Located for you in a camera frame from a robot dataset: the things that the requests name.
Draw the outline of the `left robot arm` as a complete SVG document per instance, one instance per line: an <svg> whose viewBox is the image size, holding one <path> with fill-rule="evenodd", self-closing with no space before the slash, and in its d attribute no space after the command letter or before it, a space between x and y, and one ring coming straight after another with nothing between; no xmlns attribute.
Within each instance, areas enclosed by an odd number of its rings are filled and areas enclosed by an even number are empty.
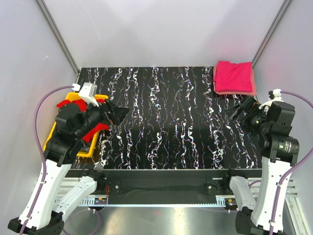
<svg viewBox="0 0 313 235"><path fill-rule="evenodd" d="M55 128L42 151L42 169L23 213L8 223L8 229L21 235L58 235L65 221L84 198L105 190L105 174L90 169L60 201L57 193L78 152L83 137L98 124L120 125L127 107L118 107L106 99L90 104L83 112L75 103L62 106L55 118Z"/></svg>

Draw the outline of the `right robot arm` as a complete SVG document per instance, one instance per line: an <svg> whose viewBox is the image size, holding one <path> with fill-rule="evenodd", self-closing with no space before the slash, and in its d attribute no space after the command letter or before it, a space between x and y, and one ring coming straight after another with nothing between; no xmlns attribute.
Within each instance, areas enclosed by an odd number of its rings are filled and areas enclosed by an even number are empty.
<svg viewBox="0 0 313 235"><path fill-rule="evenodd" d="M290 137L295 107L280 97L260 104L247 96L226 112L231 120L245 114L240 125L259 137L262 157L257 198L253 196L245 176L232 175L222 181L224 192L234 194L237 202L236 232L241 235L283 235L287 186L299 153L298 140Z"/></svg>

